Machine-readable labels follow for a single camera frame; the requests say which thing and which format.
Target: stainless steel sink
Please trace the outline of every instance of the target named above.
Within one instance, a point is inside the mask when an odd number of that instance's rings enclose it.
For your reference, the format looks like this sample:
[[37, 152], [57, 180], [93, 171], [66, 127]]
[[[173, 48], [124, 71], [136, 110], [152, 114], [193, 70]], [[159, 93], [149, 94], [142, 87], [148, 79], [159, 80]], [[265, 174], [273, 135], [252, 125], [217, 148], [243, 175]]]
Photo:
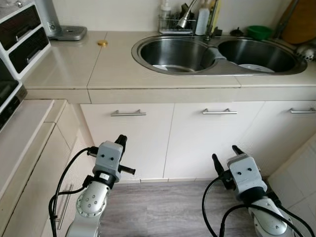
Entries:
[[[202, 37], [155, 36], [137, 42], [132, 56], [142, 66], [169, 75], [292, 75], [307, 67], [283, 45], [233, 37], [205, 43]], [[239, 66], [242, 64], [269, 72]]]

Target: backsplash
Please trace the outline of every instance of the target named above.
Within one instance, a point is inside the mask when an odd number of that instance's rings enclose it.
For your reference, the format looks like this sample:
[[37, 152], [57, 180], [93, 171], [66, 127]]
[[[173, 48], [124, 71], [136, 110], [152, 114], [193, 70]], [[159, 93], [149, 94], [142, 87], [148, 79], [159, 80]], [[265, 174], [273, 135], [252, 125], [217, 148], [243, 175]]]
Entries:
[[[156, 31], [160, 0], [53, 0], [63, 25], [94, 31]], [[189, 0], [170, 0], [173, 10]], [[218, 27], [224, 32], [248, 25], [274, 27], [290, 0], [222, 0]]]

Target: wooden floor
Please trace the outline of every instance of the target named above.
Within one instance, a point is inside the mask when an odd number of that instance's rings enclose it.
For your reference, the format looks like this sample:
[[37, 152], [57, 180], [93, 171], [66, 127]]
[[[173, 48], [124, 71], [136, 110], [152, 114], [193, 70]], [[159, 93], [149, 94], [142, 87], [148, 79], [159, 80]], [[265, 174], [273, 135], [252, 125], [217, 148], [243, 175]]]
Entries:
[[[114, 186], [101, 220], [102, 237], [208, 237], [201, 200], [209, 182], [121, 184]], [[224, 213], [240, 204], [221, 183], [208, 195], [207, 216], [218, 234]], [[225, 237], [257, 237], [246, 210], [226, 220]]]

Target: tiled wall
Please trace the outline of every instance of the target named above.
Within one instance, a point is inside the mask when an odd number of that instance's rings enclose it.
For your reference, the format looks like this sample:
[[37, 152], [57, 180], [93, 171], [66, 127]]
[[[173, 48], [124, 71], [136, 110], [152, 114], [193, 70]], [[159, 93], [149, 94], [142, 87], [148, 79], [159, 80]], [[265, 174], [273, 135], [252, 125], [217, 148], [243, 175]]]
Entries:
[[[96, 31], [156, 31], [160, 0], [53, 0], [61, 24]], [[169, 0], [173, 9], [191, 0]], [[248, 25], [275, 26], [290, 0], [222, 0], [224, 32]]]
[[[269, 183], [285, 208], [305, 220], [316, 233], [316, 135], [303, 145]], [[304, 236], [310, 236], [298, 222]]]

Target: white bottle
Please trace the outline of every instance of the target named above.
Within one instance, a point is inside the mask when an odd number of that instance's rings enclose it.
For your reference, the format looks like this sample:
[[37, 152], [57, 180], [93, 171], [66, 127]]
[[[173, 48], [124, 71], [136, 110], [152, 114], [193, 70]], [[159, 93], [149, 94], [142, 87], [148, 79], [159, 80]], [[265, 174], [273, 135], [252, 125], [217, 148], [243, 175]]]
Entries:
[[197, 28], [196, 28], [196, 35], [203, 36], [205, 35], [207, 22], [209, 18], [209, 9], [208, 9], [208, 0], [204, 0], [203, 7], [200, 8], [198, 12], [198, 19], [197, 19]]
[[171, 15], [171, 6], [169, 5], [169, 0], [162, 0], [159, 13], [159, 24], [160, 28], [169, 28], [169, 19]]

